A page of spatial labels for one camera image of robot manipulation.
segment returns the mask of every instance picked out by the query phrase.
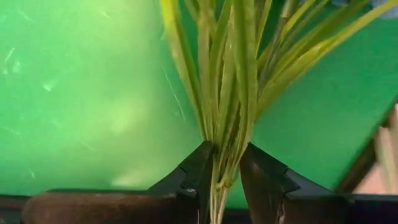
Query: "green backdrop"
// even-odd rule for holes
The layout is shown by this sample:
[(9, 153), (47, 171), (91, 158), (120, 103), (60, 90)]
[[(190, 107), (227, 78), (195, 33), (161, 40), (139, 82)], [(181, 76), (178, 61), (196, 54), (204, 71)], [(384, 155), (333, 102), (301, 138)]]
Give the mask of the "green backdrop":
[[(397, 28), (327, 56), (253, 143), (332, 189), (398, 94)], [(157, 0), (0, 1), (0, 194), (146, 189), (199, 143)], [(228, 205), (246, 206), (240, 183)]]

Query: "green surface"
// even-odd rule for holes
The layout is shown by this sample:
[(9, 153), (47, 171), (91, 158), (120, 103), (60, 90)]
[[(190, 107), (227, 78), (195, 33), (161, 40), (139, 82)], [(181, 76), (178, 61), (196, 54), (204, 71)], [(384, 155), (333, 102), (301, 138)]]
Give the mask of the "green surface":
[[(358, 33), (253, 143), (333, 188), (398, 94), (397, 42), (396, 21)], [(146, 189), (200, 142), (156, 0), (0, 0), (0, 194)], [(228, 205), (246, 206), (240, 184)]]

